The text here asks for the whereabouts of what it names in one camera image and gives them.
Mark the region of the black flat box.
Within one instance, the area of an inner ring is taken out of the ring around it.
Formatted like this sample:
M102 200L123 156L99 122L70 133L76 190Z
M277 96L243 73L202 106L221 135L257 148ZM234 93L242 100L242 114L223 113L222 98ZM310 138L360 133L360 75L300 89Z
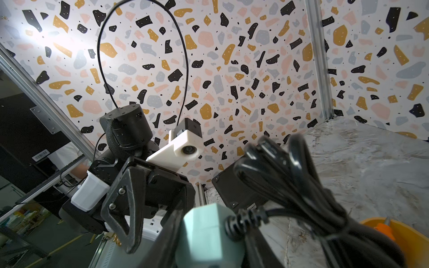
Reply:
M250 189L235 175L234 165L230 165L212 179L212 184L225 206L238 213L241 209L249 210L266 204L266 198Z

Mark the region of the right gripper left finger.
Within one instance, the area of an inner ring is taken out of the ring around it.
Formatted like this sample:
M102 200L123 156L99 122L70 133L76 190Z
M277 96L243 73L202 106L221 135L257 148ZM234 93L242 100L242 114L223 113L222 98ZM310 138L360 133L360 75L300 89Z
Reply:
M173 210L167 211L162 220L162 230L138 268L176 268L175 253L181 237L181 226L186 203L179 201Z

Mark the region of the orange hot glue gun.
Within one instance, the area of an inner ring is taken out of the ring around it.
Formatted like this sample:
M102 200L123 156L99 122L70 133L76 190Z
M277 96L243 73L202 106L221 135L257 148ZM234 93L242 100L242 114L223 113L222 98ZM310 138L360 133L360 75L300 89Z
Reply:
M379 231L380 233L386 235L392 241L396 242L396 238L393 235L392 228L390 227L391 218L387 217L383 223L378 223L374 229Z

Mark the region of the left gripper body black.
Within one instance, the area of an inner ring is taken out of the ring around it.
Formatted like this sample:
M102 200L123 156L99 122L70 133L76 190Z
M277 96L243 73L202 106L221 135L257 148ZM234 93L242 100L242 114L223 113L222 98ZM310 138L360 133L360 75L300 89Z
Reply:
M195 149L145 149L125 160L108 150L89 167L59 215L81 233L140 235L144 220L163 209L165 226L173 212L186 214L194 206L196 191L177 171L195 158Z

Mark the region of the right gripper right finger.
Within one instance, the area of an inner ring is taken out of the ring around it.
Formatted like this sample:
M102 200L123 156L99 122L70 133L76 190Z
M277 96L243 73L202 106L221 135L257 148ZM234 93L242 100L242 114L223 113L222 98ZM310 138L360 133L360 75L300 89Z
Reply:
M284 268L260 231L245 235L245 247L251 268Z

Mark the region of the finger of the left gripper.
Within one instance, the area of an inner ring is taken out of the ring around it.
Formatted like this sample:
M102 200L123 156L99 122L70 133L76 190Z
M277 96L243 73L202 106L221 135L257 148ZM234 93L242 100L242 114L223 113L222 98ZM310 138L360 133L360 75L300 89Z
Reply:
M147 175L141 167L127 167L118 174L102 204L103 220L128 254L136 252L142 239Z

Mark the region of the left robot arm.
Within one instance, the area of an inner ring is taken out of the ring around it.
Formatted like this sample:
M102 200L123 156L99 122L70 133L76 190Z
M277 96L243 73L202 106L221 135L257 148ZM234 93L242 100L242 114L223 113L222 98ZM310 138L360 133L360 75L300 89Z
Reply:
M114 109L99 121L108 150L59 214L80 232L117 234L125 252L133 254L145 220L160 210L173 216L193 208L196 192L179 170L202 152L201 126L185 118L159 147L139 105Z

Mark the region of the yellow plastic storage box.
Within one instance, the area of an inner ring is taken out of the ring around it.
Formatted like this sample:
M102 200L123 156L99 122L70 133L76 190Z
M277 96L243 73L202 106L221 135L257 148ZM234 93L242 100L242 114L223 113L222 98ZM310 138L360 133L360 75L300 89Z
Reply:
M361 224L374 227L383 223L386 217L374 217L361 221ZM390 223L397 245L401 248L409 268L427 268L429 266L429 238L400 221Z

